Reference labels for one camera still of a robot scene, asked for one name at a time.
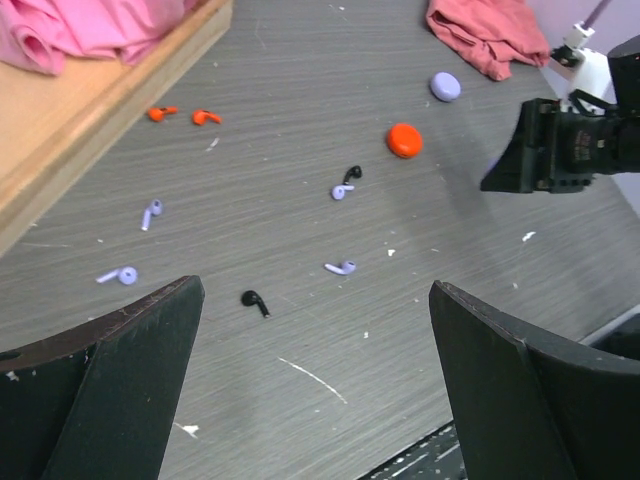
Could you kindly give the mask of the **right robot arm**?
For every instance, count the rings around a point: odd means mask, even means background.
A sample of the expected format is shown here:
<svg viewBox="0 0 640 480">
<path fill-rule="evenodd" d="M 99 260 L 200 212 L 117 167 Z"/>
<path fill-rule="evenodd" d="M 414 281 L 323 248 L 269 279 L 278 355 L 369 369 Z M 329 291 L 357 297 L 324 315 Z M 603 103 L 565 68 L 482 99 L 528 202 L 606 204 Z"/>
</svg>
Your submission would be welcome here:
<svg viewBox="0 0 640 480">
<path fill-rule="evenodd" d="M 563 99 L 521 105 L 513 136 L 480 183 L 483 192 L 578 193 L 594 176 L 639 171 L 639 38 L 607 55 L 614 103 L 588 84 Z"/>
</svg>

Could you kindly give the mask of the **wooden clothes rack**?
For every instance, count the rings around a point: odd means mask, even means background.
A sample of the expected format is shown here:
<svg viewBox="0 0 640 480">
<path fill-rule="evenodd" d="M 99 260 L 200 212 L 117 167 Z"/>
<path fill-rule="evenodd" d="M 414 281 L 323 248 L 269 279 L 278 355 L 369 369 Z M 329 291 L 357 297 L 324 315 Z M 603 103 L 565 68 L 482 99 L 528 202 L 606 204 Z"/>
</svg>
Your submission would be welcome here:
<svg viewBox="0 0 640 480">
<path fill-rule="evenodd" d="M 200 1 L 141 63 L 70 60 L 48 77 L 1 67 L 1 249 L 10 249 L 230 28 Z"/>
</svg>

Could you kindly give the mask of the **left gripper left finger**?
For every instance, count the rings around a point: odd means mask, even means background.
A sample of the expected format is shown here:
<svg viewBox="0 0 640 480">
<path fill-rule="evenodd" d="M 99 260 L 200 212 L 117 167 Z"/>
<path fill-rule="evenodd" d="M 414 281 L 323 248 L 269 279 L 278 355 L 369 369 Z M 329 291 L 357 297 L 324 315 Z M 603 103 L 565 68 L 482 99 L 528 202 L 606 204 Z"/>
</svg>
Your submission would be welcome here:
<svg viewBox="0 0 640 480">
<path fill-rule="evenodd" d="M 2 478 L 157 478 L 204 297 L 184 276 L 2 352 Z"/>
</svg>

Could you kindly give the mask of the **pink t-shirt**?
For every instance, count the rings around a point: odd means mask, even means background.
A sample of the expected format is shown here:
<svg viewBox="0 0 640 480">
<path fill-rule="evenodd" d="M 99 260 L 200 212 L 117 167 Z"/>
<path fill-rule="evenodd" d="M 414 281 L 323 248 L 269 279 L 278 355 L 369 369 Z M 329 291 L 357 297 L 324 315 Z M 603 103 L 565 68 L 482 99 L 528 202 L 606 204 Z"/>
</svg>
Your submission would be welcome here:
<svg viewBox="0 0 640 480">
<path fill-rule="evenodd" d="M 188 0 L 1 3 L 1 61 L 45 75 L 62 73 L 69 57 L 142 60 L 198 5 Z"/>
</svg>

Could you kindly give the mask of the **lilac earbud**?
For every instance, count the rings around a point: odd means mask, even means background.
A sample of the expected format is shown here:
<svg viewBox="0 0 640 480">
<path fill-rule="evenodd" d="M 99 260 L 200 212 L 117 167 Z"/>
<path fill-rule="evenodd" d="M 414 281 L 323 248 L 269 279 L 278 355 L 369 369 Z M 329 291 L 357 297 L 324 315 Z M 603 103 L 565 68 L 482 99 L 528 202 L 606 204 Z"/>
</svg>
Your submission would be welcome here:
<svg viewBox="0 0 640 480">
<path fill-rule="evenodd" d="M 141 230 L 148 231 L 151 225 L 151 221 L 154 217 L 160 216 L 163 213 L 163 204 L 160 200 L 154 199 L 151 201 L 149 206 L 144 210 L 142 221 L 141 221 Z"/>
<path fill-rule="evenodd" d="M 95 279 L 98 284 L 103 284 L 111 280 L 118 280 L 125 286 L 133 285 L 138 280 L 138 272 L 132 266 L 124 266 L 106 272 Z"/>
<path fill-rule="evenodd" d="M 344 261 L 339 265 L 326 263 L 324 268 L 333 274 L 348 276 L 356 271 L 356 264 L 352 261 Z"/>
<path fill-rule="evenodd" d="M 345 198 L 348 192 L 353 191 L 354 189 L 355 189 L 354 185 L 346 185 L 346 184 L 336 185 L 331 190 L 331 197 L 335 201 L 341 201 Z"/>
</svg>

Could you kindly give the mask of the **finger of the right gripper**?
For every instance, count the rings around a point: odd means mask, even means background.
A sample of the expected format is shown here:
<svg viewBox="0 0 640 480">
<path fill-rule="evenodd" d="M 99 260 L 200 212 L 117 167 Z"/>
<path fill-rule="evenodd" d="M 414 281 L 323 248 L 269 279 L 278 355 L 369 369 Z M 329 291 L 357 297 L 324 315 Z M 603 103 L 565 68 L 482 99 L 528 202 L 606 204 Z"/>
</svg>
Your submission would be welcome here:
<svg viewBox="0 0 640 480">
<path fill-rule="evenodd" d="M 523 102 L 506 149 L 480 182 L 483 192 L 532 193 L 536 186 L 539 149 L 544 143 L 538 99 Z"/>
</svg>

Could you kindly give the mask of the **salmon folded cloth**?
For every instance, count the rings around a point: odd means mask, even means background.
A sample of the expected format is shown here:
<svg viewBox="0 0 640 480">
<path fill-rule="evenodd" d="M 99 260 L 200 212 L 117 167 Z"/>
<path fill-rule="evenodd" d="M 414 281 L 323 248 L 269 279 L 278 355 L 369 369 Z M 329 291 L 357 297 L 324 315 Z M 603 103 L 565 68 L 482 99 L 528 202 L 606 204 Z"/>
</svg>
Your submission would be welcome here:
<svg viewBox="0 0 640 480">
<path fill-rule="evenodd" d="M 434 35 L 493 81 L 511 77 L 511 64 L 547 65 L 551 49 L 525 1 L 431 1 L 426 23 Z"/>
</svg>

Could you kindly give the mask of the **orange earbud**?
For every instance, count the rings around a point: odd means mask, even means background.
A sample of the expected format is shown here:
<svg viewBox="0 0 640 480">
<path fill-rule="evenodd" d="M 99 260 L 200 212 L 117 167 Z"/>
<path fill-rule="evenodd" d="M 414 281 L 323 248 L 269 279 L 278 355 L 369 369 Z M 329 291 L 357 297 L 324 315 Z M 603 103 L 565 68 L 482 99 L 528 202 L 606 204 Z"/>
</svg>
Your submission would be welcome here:
<svg viewBox="0 0 640 480">
<path fill-rule="evenodd" d="M 163 122 L 167 116 L 175 115 L 179 109 L 175 106 L 152 107 L 147 111 L 147 117 L 156 123 Z"/>
<path fill-rule="evenodd" d="M 193 112 L 192 114 L 192 122 L 195 125 L 205 125 L 207 123 L 216 123 L 216 124 L 221 124 L 222 123 L 222 119 L 219 115 L 208 111 L 208 110 L 203 110 L 203 109 L 199 109 Z"/>
</svg>

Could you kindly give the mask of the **black earbud bottom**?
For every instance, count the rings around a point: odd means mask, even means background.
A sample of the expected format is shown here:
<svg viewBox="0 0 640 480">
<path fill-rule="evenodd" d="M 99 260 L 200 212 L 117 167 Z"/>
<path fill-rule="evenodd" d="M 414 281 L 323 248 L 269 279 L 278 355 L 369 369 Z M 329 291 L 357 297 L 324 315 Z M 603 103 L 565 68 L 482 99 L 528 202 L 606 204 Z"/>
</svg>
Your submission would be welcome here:
<svg viewBox="0 0 640 480">
<path fill-rule="evenodd" d="M 256 306 L 260 310 L 260 313 L 264 318 L 270 317 L 270 311 L 268 310 L 264 300 L 254 290 L 247 290 L 243 292 L 241 295 L 241 303 L 245 307 Z"/>
</svg>

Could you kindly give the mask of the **orange earbud case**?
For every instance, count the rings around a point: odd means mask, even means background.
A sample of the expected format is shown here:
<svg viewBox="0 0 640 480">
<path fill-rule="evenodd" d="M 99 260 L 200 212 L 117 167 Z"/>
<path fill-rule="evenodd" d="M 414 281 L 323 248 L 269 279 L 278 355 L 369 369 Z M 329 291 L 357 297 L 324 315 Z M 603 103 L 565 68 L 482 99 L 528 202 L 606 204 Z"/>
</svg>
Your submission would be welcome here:
<svg viewBox="0 0 640 480">
<path fill-rule="evenodd" d="M 393 125 L 386 135 L 386 143 L 392 153 L 403 159 L 415 157 L 423 148 L 420 132 L 407 123 Z"/>
</svg>

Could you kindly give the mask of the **orange earbud left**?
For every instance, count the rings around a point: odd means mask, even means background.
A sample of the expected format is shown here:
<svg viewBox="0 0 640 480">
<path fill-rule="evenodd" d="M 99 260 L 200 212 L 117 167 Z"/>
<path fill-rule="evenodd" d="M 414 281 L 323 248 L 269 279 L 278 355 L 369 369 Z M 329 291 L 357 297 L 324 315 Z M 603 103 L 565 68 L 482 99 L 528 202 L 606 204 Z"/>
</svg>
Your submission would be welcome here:
<svg viewBox="0 0 640 480">
<path fill-rule="evenodd" d="M 167 116 L 175 115 L 179 109 L 175 106 L 152 107 L 147 111 L 147 117 L 156 123 L 163 122 Z"/>
</svg>

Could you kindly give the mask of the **black earbud top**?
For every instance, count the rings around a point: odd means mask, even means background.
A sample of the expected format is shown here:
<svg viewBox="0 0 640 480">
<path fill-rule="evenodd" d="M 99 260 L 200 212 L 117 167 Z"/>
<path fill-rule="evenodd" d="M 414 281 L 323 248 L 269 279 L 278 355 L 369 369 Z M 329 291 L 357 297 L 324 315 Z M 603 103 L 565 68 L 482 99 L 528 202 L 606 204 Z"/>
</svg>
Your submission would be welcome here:
<svg viewBox="0 0 640 480">
<path fill-rule="evenodd" d="M 342 184 L 350 185 L 353 179 L 360 179 L 362 175 L 362 168 L 359 165 L 354 165 L 346 171 Z"/>
</svg>

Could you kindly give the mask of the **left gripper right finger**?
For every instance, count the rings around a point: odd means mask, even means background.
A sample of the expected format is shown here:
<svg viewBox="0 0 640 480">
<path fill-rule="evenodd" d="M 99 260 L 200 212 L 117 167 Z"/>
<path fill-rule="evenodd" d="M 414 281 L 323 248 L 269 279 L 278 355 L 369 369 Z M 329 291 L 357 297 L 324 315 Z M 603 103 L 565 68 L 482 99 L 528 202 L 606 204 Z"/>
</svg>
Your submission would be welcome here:
<svg viewBox="0 0 640 480">
<path fill-rule="evenodd" d="M 585 345 L 439 281 L 429 311 L 470 478 L 638 477 L 637 319 Z"/>
</svg>

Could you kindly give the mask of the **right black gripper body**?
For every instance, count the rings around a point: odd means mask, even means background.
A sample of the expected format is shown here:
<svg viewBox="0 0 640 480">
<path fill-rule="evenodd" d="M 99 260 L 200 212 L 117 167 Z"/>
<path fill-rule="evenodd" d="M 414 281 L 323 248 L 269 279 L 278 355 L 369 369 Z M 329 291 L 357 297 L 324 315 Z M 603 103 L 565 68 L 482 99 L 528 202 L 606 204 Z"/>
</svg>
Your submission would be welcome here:
<svg viewBox="0 0 640 480">
<path fill-rule="evenodd" d="M 603 114 L 570 112 L 553 100 L 523 103 L 519 191 L 573 193 L 592 177 L 623 171 L 620 142 L 625 120 L 616 108 Z"/>
</svg>

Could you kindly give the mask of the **orange earbud right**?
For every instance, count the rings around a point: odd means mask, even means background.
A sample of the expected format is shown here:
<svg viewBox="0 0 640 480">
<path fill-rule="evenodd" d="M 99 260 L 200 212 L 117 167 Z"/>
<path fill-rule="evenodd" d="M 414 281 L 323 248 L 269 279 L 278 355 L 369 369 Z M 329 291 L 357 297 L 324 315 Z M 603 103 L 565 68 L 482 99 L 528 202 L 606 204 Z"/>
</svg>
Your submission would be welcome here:
<svg viewBox="0 0 640 480">
<path fill-rule="evenodd" d="M 203 110 L 203 109 L 199 109 L 193 112 L 192 114 L 192 122 L 195 125 L 205 125 L 207 123 L 216 123 L 216 124 L 221 124 L 222 123 L 222 119 L 219 115 L 208 111 L 208 110 Z"/>
</svg>

